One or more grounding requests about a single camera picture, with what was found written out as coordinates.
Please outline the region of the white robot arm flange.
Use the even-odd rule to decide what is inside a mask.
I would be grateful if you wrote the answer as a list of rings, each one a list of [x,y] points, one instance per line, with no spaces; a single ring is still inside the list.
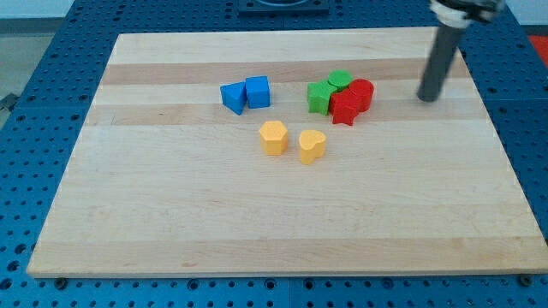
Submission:
[[[430,9],[447,27],[465,29],[471,23],[491,23],[504,10],[504,0],[431,0]]]

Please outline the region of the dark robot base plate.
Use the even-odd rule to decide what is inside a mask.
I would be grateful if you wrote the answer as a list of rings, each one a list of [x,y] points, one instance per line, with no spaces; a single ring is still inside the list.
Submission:
[[[330,10],[330,0],[235,0],[238,15],[292,15]]]

